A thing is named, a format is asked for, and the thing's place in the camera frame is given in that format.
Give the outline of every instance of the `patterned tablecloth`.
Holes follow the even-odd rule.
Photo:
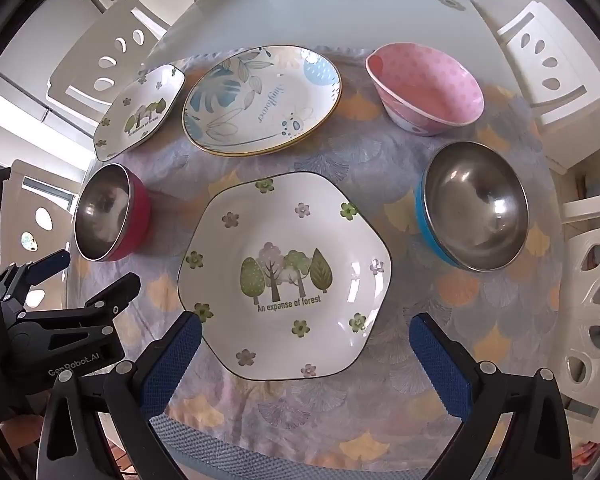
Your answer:
[[[477,123],[437,137],[395,126],[366,74],[369,52],[323,50],[343,77],[335,113],[307,139],[278,153],[222,158],[184,136],[184,99],[203,73],[232,53],[179,62],[186,88],[155,136],[115,161],[148,187],[152,227],[139,253],[89,264],[75,252],[69,303],[85,300],[122,274],[142,279],[138,298],[116,319],[128,358],[164,334],[182,307],[178,268],[206,205],[218,192],[285,171],[330,179],[381,235],[392,255],[392,281],[358,360],[334,376],[251,382],[227,371],[203,342],[166,414],[218,439],[270,457],[336,468],[404,470],[429,467],[454,434],[408,338],[414,314],[429,312],[476,360],[505,372],[533,374],[546,363],[562,272],[557,197],[528,105],[519,95],[480,82],[486,98]],[[496,149],[528,195],[530,232],[507,269],[474,274],[455,269],[424,245],[414,219],[414,189],[433,152],[456,139]],[[490,444],[493,454],[508,420]]]

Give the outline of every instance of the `plate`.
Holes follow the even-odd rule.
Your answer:
[[[169,115],[182,85],[184,74],[168,64],[140,76],[120,92],[93,136],[98,160],[111,160],[151,137]]]
[[[178,293],[232,373],[323,377],[364,348],[391,269],[386,246],[337,187],[316,173],[286,173],[209,203]]]
[[[299,46],[262,46],[225,59],[192,88],[182,113],[190,140],[222,156],[270,153],[315,130],[340,100],[340,74]]]

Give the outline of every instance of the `table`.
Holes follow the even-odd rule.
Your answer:
[[[309,470],[309,464],[350,470],[351,478],[366,478],[371,471],[396,478],[393,472],[404,470],[410,471],[410,478],[420,478],[458,422],[445,414],[408,346],[407,322],[417,312],[430,312],[475,358],[493,360],[506,372],[532,374],[545,363],[556,318],[563,242],[553,182],[530,111],[471,2],[455,0],[466,9],[458,10],[439,0],[422,1],[420,8],[430,4],[427,9],[437,16],[448,12],[447,16],[474,19],[465,20],[452,34],[439,34],[426,27],[421,16],[412,18],[419,28],[389,30],[393,22],[378,24],[376,15],[369,13],[355,30],[343,27],[346,41],[357,37],[362,42],[371,31],[369,43],[416,39],[446,50],[474,72],[486,96],[485,114],[476,124],[435,138],[405,134],[382,111],[363,69],[371,51],[321,49],[344,76],[344,95],[334,116],[297,146],[253,158],[214,157],[183,136],[176,112],[153,139],[116,160],[150,190],[150,240],[139,253],[113,264],[89,265],[74,258],[69,291],[80,304],[120,274],[140,274],[139,297],[116,319],[128,358],[137,357],[177,317],[181,306],[176,275],[194,227],[211,197],[239,182],[303,169],[325,175],[373,224],[394,262],[394,278],[368,344],[357,362],[340,374],[252,383],[224,370],[202,344],[167,410],[171,418],[154,419],[158,434],[181,463],[213,476],[219,469],[224,478],[333,478],[332,471]],[[414,5],[413,0],[392,2]],[[209,38],[216,36],[203,29],[208,25],[222,34],[222,2],[216,5],[217,12],[196,28],[199,38],[207,38],[200,41],[210,42],[203,43],[204,48],[231,41],[225,32],[213,43]],[[257,33],[240,23],[236,33],[251,35],[246,40],[234,36],[232,47],[238,41],[257,44]],[[343,18],[340,25],[352,23]],[[309,30],[297,23],[296,27]],[[285,34],[300,40],[292,36],[293,30],[290,25],[268,28],[263,32],[266,41],[260,42],[294,43],[282,41]],[[332,30],[321,30],[338,46]],[[471,42],[461,41],[465,33],[472,36]],[[377,46],[369,43],[363,46]],[[180,61],[188,74],[187,86],[229,54],[225,48],[220,54]],[[149,65],[155,66],[157,59],[152,56]],[[184,95],[176,110],[184,104]],[[502,153],[528,193],[532,228],[526,247],[501,272],[470,274],[444,264],[424,246],[414,222],[413,189],[420,172],[436,147],[458,138],[480,140]],[[498,427],[491,455],[506,423]]]

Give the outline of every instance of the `white plate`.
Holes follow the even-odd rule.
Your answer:
[[[120,92],[93,136],[98,160],[110,160],[151,137],[169,115],[182,85],[184,74],[173,65],[162,65]]]
[[[337,187],[316,173],[287,173],[209,203],[178,293],[234,374],[322,377],[362,351],[391,268],[384,243]]]
[[[182,113],[189,139],[215,155],[270,153],[317,128],[340,99],[340,74],[299,46],[263,46],[225,59],[195,85]]]

